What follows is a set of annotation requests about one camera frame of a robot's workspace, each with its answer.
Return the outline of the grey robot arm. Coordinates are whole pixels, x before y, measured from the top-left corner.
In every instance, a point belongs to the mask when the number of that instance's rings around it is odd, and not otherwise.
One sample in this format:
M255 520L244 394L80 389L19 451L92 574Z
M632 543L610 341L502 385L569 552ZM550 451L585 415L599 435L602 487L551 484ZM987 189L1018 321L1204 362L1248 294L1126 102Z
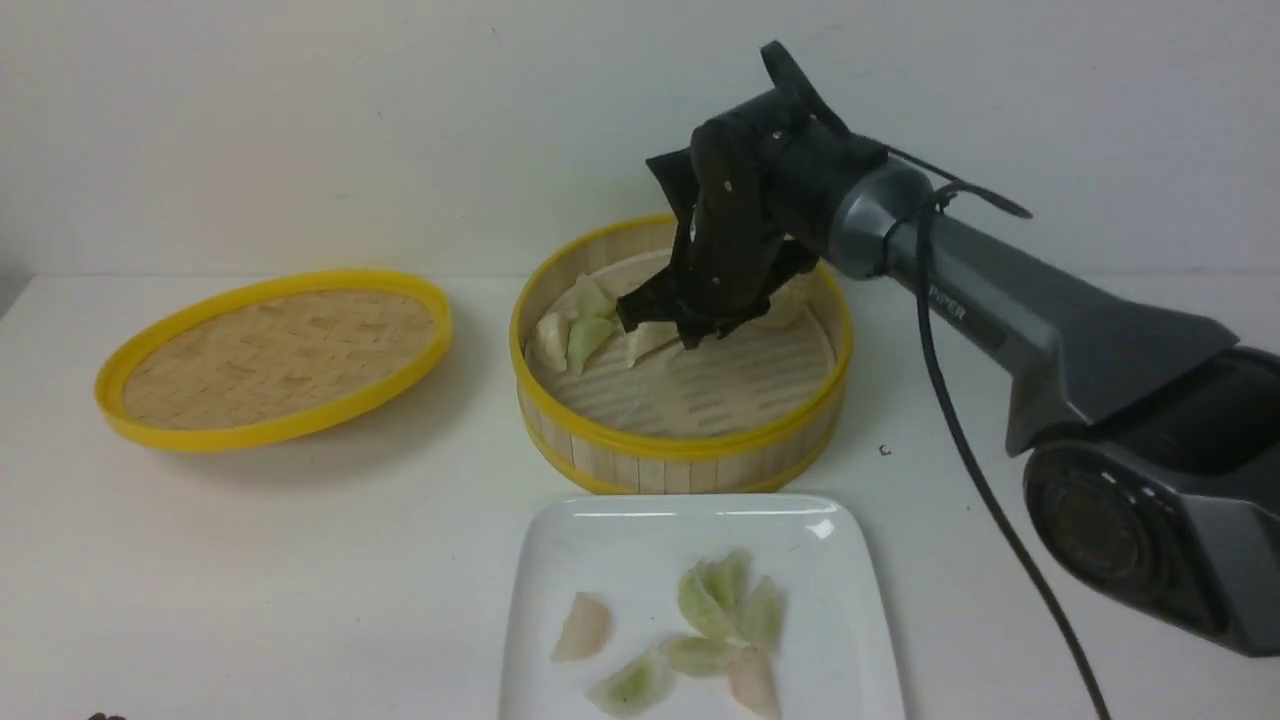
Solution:
M1039 541L1074 579L1248 657L1277 655L1277 355L1133 302L950 217L1025 208L812 117L717 117L646 160L677 220L668 265L618 302L687 348L764 315L818 263L886 277L1010 377Z

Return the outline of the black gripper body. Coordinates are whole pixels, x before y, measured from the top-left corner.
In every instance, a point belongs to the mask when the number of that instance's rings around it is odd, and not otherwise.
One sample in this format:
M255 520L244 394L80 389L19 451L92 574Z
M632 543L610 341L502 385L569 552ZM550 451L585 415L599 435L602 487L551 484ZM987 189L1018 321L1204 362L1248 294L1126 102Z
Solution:
M648 158L677 225L667 265L618 299L622 329L669 323L695 348L764 316L777 290L827 256L845 195L888 158L817 118L783 128L730 117Z

